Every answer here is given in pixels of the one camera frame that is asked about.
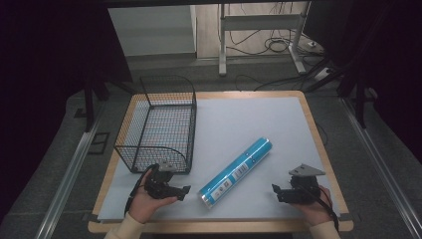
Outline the blue cylindrical tube package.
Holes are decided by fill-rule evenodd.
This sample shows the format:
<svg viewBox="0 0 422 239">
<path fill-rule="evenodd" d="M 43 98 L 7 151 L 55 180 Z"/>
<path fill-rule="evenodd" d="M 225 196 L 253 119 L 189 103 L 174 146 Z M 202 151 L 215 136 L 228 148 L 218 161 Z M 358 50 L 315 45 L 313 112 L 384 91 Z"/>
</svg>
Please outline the blue cylindrical tube package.
<svg viewBox="0 0 422 239">
<path fill-rule="evenodd" d="M 199 196 L 208 208 L 216 205 L 240 180 L 242 180 L 272 149 L 265 137 L 258 138 L 200 190 Z"/>
</svg>

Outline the aluminium floor rail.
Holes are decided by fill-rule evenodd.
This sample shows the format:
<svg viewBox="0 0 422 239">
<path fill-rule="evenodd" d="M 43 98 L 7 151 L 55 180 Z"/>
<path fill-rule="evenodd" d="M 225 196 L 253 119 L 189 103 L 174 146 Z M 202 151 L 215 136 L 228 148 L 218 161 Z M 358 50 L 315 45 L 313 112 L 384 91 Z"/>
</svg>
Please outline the aluminium floor rail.
<svg viewBox="0 0 422 239">
<path fill-rule="evenodd" d="M 349 118 L 352 127 L 356 131 L 359 140 L 363 144 L 375 170 L 388 191 L 390 198 L 396 206 L 412 238 L 422 239 L 422 220 L 402 188 L 397 183 L 369 132 L 366 128 L 363 128 L 355 118 L 352 103 L 348 99 L 343 98 L 340 98 L 339 101 L 344 106 L 345 113 Z"/>
<path fill-rule="evenodd" d="M 51 239 L 57 227 L 60 217 L 64 211 L 65 205 L 73 190 L 76 179 L 88 154 L 88 150 L 97 133 L 100 120 L 103 116 L 106 103 L 101 103 L 96 112 L 97 118 L 94 120 L 91 128 L 84 132 L 79 144 L 73 154 L 68 168 L 62 178 L 62 181 L 53 197 L 45 217 L 35 235 L 35 239 Z"/>
</svg>

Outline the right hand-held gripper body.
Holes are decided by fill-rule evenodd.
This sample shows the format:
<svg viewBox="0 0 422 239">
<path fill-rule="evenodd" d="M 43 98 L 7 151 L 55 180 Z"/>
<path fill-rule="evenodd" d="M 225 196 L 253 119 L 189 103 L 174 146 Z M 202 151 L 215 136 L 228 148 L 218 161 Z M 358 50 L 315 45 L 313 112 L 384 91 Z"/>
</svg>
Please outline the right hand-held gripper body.
<svg viewBox="0 0 422 239">
<path fill-rule="evenodd" d="M 293 204 L 313 204 L 320 198 L 317 177 L 325 172 L 312 166 L 301 164 L 289 171 L 291 189 L 282 189 L 280 202 Z"/>
</svg>

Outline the white metal desk frame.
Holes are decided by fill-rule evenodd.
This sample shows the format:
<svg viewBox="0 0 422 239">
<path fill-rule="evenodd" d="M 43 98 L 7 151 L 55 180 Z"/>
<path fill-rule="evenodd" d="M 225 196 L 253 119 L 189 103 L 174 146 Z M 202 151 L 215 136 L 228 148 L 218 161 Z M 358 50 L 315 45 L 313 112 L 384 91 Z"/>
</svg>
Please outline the white metal desk frame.
<svg viewBox="0 0 422 239">
<path fill-rule="evenodd" d="M 227 74 L 228 57 L 288 54 L 302 75 L 300 41 L 310 1 L 218 5 L 219 75 Z"/>
</svg>

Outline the white power strip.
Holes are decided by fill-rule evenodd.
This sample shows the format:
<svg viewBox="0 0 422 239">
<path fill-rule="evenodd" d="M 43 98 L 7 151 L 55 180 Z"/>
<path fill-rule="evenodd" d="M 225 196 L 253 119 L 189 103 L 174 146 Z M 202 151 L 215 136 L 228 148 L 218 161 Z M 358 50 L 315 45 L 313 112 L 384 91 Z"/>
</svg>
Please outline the white power strip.
<svg viewBox="0 0 422 239">
<path fill-rule="evenodd" d="M 329 74 L 333 72 L 332 68 L 323 68 L 319 73 L 315 75 L 315 80 L 318 82 L 325 77 L 327 77 Z"/>
</svg>

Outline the person's left hand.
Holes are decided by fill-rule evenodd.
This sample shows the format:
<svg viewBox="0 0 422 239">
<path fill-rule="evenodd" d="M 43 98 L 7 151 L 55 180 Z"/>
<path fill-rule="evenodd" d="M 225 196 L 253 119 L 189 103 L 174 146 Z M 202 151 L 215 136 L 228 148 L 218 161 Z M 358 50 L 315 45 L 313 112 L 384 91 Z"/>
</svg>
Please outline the person's left hand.
<svg viewBox="0 0 422 239">
<path fill-rule="evenodd" d="M 150 173 L 151 170 L 148 170 L 147 173 L 142 176 L 142 180 L 136 186 L 136 191 L 128 208 L 128 214 L 141 224 L 145 224 L 160 207 L 170 205 L 177 201 L 176 197 L 154 199 L 147 193 L 144 189 L 144 184 Z"/>
</svg>

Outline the white table mat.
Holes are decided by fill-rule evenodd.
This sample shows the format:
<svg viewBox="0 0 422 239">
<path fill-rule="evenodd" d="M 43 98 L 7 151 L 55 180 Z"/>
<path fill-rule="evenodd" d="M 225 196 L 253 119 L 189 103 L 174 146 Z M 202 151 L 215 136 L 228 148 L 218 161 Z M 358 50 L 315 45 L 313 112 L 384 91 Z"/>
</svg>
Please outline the white table mat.
<svg viewBox="0 0 422 239">
<path fill-rule="evenodd" d="M 273 144 L 267 156 L 212 208 L 199 189 L 259 137 Z M 189 185 L 182 202 L 154 213 L 156 221 L 217 221 L 299 218 L 300 212 L 278 201 L 272 186 L 289 186 L 289 171 L 305 164 L 323 170 L 322 155 L 297 97 L 211 99 L 198 102 L 193 166 L 176 175 L 176 186 Z"/>
</svg>

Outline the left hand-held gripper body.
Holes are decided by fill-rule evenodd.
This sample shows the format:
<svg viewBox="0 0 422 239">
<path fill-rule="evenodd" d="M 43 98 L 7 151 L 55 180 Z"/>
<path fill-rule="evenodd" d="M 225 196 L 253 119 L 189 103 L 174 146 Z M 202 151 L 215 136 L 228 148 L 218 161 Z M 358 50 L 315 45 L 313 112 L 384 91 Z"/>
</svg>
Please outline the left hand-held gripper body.
<svg viewBox="0 0 422 239">
<path fill-rule="evenodd" d="M 175 168 L 168 163 L 155 163 L 151 165 L 146 176 L 144 189 L 154 199 L 167 197 L 182 198 L 182 189 L 172 187 L 168 184 L 174 175 Z"/>
</svg>

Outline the black wire mesh basket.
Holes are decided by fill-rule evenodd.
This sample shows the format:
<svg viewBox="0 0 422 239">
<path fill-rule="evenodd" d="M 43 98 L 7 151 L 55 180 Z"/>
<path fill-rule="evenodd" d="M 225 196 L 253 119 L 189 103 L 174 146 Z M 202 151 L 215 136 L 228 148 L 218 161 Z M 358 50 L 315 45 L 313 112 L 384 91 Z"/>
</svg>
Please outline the black wire mesh basket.
<svg viewBox="0 0 422 239">
<path fill-rule="evenodd" d="M 114 150 L 132 173 L 168 163 L 190 172 L 196 128 L 196 91 L 180 76 L 142 77 L 131 96 Z"/>
</svg>

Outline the black metal stand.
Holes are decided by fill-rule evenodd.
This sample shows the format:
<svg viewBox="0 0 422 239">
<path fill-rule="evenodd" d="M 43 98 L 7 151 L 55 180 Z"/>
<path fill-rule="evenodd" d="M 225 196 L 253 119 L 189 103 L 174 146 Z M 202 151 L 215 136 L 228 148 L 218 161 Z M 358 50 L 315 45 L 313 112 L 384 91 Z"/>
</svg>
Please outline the black metal stand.
<svg viewBox="0 0 422 239">
<path fill-rule="evenodd" d="M 125 82 L 118 81 L 116 78 L 113 78 L 103 72 L 93 72 L 83 75 L 85 87 L 85 106 L 86 106 L 86 116 L 87 123 L 85 132 L 89 132 L 94 128 L 95 123 L 95 113 L 94 113 L 94 100 L 93 96 L 96 96 L 101 102 L 106 102 L 109 99 L 110 93 L 106 87 L 107 83 L 110 83 L 121 90 L 134 95 L 136 90 Z"/>
<path fill-rule="evenodd" d="M 356 53 L 345 66 L 307 87 L 305 93 L 311 93 L 339 77 L 343 77 L 336 92 L 341 98 L 347 98 L 352 90 L 355 90 L 354 116 L 359 125 L 366 128 L 364 121 L 365 82 L 361 71 L 363 60 L 364 53 Z"/>
</svg>

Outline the person's right hand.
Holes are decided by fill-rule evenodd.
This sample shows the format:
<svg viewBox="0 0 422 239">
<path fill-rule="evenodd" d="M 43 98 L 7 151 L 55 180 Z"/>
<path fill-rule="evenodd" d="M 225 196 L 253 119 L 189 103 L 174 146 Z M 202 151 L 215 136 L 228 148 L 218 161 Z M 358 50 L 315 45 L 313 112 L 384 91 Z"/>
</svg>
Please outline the person's right hand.
<svg viewBox="0 0 422 239">
<path fill-rule="evenodd" d="M 329 190 L 322 185 L 319 187 L 319 189 L 319 199 L 327 206 L 332 206 Z M 309 205 L 293 204 L 293 207 L 303 213 L 305 221 L 310 226 L 315 226 L 332 220 L 332 217 L 329 215 L 328 211 L 317 201 Z"/>
</svg>

